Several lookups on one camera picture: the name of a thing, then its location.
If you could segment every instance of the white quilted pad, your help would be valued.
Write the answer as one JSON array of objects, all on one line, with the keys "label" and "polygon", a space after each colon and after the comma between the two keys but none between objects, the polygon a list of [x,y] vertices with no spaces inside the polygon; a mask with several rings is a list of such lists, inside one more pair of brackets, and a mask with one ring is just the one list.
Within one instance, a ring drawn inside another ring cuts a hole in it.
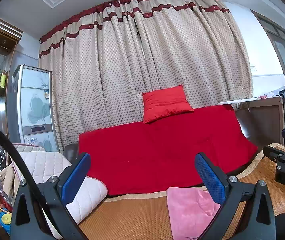
[{"label": "white quilted pad", "polygon": [[[70,166],[70,162],[59,152],[20,152],[19,153],[26,163],[30,173],[36,183],[46,182],[50,176],[59,176],[62,171]],[[23,176],[14,163],[14,169],[20,178]],[[79,224],[90,212],[106,197],[107,188],[99,180],[86,177],[76,194],[72,203],[66,205],[70,215],[75,222]],[[61,235],[52,226],[45,215],[47,223],[55,238],[61,239]]]},{"label": "white quilted pad", "polygon": [[18,152],[45,151],[43,147],[23,143],[14,143],[14,147]]}]

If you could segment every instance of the blue gripper pad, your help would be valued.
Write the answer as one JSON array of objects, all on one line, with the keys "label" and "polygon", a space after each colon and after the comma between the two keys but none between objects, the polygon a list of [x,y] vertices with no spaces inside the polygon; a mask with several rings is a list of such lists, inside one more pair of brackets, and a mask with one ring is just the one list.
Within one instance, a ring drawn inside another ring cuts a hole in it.
[{"label": "blue gripper pad", "polygon": [[62,186],[61,201],[63,205],[73,202],[81,184],[83,183],[91,164],[90,155],[87,153],[80,160],[73,172]]},{"label": "blue gripper pad", "polygon": [[211,161],[205,156],[204,153],[198,153],[195,157],[195,167],[196,170],[201,177],[204,185],[206,186],[207,190],[209,191],[212,199],[214,202],[222,205],[226,199],[229,185],[226,181],[227,176],[223,176],[224,183],[217,177],[215,172],[210,167],[215,167]]}]

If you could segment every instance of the power outlet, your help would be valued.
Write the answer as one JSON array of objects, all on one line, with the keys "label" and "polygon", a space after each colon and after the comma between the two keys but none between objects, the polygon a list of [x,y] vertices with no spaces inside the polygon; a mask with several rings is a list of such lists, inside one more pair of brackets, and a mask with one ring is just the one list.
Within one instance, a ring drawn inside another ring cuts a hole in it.
[{"label": "power outlet", "polygon": [[251,71],[257,71],[256,67],[254,65],[250,65],[250,70]]}]

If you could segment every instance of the sticker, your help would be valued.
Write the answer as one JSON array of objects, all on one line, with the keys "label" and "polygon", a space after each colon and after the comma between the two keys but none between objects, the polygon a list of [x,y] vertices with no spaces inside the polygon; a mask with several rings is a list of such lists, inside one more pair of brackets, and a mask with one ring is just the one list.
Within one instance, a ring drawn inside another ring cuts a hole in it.
[{"label": "sticker", "polygon": [[45,98],[49,99],[49,90],[44,89],[44,92],[45,92]]},{"label": "sticker", "polygon": [[30,143],[34,143],[37,141],[37,138],[30,138]]}]

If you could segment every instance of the polka dot curtain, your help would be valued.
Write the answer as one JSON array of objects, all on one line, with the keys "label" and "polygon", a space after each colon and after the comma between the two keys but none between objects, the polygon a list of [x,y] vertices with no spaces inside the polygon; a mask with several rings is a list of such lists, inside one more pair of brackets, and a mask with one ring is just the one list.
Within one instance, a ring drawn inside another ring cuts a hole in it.
[{"label": "polka dot curtain", "polygon": [[142,92],[182,84],[194,108],[252,96],[244,40],[220,0],[95,6],[41,38],[39,67],[53,72],[61,151],[85,131],[141,121]]}]

